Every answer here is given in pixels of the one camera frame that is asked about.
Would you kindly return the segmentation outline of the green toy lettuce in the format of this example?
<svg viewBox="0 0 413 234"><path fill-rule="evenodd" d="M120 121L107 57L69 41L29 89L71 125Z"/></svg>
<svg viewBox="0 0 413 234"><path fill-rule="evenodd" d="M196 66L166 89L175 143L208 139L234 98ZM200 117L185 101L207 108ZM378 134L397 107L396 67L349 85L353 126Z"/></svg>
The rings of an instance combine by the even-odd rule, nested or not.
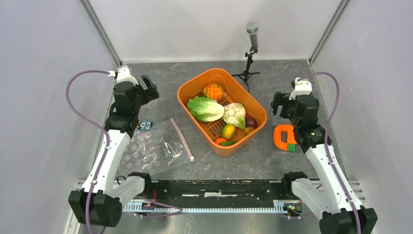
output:
<svg viewBox="0 0 413 234"><path fill-rule="evenodd" d="M196 96L187 103L187 108L197 121L213 122L223 117L225 109L217 101Z"/></svg>

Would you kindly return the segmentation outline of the clear dotted zip top bag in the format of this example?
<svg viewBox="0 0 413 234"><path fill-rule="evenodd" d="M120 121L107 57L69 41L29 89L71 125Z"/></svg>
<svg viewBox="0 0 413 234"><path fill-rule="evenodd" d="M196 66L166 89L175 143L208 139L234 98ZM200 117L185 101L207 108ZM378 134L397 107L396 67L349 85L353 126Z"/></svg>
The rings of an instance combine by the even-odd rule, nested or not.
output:
<svg viewBox="0 0 413 234"><path fill-rule="evenodd" d="M155 176L194 161L182 131L170 118L145 130L135 130L121 157L118 173L126 176L139 172Z"/></svg>

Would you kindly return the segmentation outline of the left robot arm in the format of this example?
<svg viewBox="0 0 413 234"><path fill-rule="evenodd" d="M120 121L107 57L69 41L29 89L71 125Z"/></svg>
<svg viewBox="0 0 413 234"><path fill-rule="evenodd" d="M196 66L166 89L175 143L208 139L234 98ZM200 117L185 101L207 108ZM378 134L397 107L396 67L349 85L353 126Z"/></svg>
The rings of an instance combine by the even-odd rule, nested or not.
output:
<svg viewBox="0 0 413 234"><path fill-rule="evenodd" d="M113 180L138 126L141 106L159 98L159 93L147 75L141 76L147 86L143 89L131 75L122 78L120 73L113 74L116 79L113 88L115 102L110 107L105 125L100 126L82 115L70 100L71 84L79 76L81 73L72 77L66 86L67 103L75 114L101 130L105 138L87 180L81 189L70 192L68 201L78 222L93 233L93 226L101 226L102 229L115 227L122 216L122 209L135 197L145 199L152 196L153 185L148 173L131 172L117 187L114 187Z"/></svg>

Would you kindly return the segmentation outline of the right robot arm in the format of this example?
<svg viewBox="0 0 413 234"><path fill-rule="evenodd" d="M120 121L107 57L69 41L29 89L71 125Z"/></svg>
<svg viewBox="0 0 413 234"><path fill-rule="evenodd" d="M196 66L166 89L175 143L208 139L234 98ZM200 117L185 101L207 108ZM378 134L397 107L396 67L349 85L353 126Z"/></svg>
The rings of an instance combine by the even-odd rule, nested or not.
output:
<svg viewBox="0 0 413 234"><path fill-rule="evenodd" d="M373 208L365 208L341 170L328 133L318 123L319 100L312 94L293 97L276 92L271 111L291 122L295 141L312 163L324 189L320 192L303 172L289 172L282 179L282 195L302 200L318 219L322 234L372 233L377 214Z"/></svg>

